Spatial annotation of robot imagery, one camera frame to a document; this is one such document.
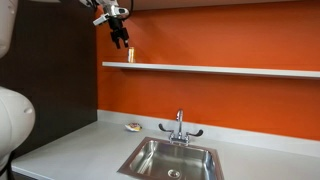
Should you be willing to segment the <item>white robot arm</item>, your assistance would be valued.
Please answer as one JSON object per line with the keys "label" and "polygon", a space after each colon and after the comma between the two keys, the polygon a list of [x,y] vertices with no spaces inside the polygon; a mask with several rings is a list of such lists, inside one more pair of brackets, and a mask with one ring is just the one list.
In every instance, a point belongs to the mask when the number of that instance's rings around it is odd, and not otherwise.
{"label": "white robot arm", "polygon": [[[79,0],[87,7],[101,6],[103,14],[93,21],[95,26],[108,22],[116,31],[116,20],[130,14],[117,0]],[[18,0],[0,0],[0,58],[9,51],[18,8]],[[0,87],[0,178],[9,180],[13,153],[29,136],[35,123],[35,109],[22,94]]]}

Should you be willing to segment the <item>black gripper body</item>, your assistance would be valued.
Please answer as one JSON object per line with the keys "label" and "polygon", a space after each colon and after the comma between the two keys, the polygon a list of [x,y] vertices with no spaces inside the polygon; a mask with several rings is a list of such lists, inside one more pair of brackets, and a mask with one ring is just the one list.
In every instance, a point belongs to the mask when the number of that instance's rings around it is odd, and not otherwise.
{"label": "black gripper body", "polygon": [[111,17],[108,20],[109,27],[111,28],[111,37],[113,40],[122,39],[126,41],[128,39],[128,33],[127,30],[123,27],[122,20]]}

